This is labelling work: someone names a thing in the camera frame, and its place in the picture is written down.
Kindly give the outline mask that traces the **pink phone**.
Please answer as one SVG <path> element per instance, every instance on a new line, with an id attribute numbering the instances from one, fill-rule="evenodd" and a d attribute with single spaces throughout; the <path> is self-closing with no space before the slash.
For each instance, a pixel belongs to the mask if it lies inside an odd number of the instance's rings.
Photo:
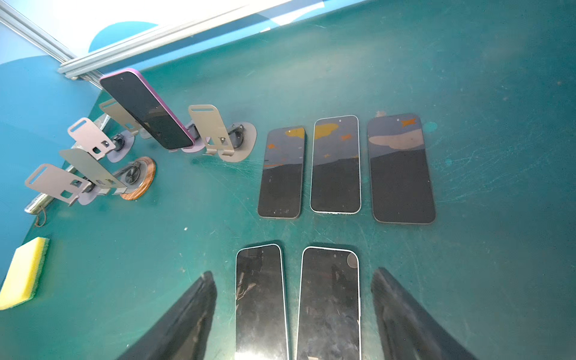
<path id="1" fill-rule="evenodd" d="M 100 78 L 100 85 L 165 149 L 195 145 L 187 128 L 138 70 L 110 73 Z"/>

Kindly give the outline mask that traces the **dark grey stand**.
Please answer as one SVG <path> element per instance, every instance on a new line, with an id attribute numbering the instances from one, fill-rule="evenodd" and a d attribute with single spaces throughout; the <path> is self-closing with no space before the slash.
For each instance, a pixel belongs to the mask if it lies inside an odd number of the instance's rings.
<path id="1" fill-rule="evenodd" d="M 144 140 L 152 135 L 139 124 L 136 119 L 116 100 L 110 99 L 99 104 L 99 108 L 113 119 L 118 125 L 129 131 L 133 136 L 140 135 Z"/>

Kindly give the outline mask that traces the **wooden round phone stand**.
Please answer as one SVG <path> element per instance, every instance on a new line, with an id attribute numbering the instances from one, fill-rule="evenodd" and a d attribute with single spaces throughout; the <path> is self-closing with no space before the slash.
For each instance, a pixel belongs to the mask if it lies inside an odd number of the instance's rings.
<path id="1" fill-rule="evenodd" d="M 107 194 L 114 189 L 114 195 L 128 201 L 141 198 L 151 187 L 156 174 L 156 164 L 150 157 L 140 157 L 120 170 L 110 172 L 82 149 L 61 150 L 59 154 L 86 177 L 95 190 L 99 190 L 98 194 Z"/>

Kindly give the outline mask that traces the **dark phone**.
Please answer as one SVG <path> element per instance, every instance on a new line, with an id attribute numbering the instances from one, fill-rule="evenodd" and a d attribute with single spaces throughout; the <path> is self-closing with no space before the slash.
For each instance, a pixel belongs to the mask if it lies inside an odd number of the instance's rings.
<path id="1" fill-rule="evenodd" d="M 431 224 L 437 213 L 421 119 L 413 113 L 367 123 L 372 211 L 387 224 Z"/>

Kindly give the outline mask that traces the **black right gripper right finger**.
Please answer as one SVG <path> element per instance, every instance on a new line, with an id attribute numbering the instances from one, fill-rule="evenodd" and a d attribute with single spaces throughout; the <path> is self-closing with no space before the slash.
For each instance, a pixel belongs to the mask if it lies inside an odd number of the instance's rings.
<path id="1" fill-rule="evenodd" d="M 383 267 L 370 290 L 386 359 L 474 359 Z"/>

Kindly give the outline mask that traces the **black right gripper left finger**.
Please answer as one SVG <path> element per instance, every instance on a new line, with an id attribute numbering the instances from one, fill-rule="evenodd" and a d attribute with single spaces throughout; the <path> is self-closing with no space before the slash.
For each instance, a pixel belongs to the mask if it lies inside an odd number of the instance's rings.
<path id="1" fill-rule="evenodd" d="M 204 272 L 120 359 L 203 359 L 218 292 Z"/>

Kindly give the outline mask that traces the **green phone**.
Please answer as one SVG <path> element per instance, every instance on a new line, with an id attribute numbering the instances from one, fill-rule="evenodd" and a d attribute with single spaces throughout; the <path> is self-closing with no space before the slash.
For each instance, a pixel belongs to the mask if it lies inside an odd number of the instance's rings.
<path id="1" fill-rule="evenodd" d="M 235 258 L 235 358 L 288 359 L 288 345 L 281 248 L 243 248 Z"/>

